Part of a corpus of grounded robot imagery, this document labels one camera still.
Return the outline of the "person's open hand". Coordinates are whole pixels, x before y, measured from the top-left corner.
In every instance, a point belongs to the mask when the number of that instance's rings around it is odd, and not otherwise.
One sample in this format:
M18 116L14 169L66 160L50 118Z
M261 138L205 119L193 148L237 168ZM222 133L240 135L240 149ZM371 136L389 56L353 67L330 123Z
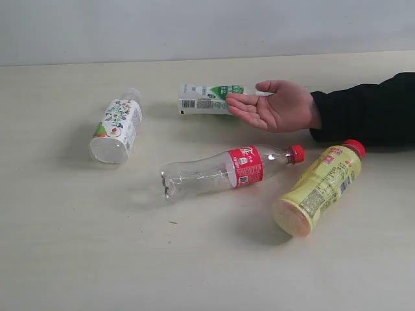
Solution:
M322 127L314 98L304 87L286 80L267 80L255 87L268 95L231 93L226 97L229 111L244 122L273 133Z

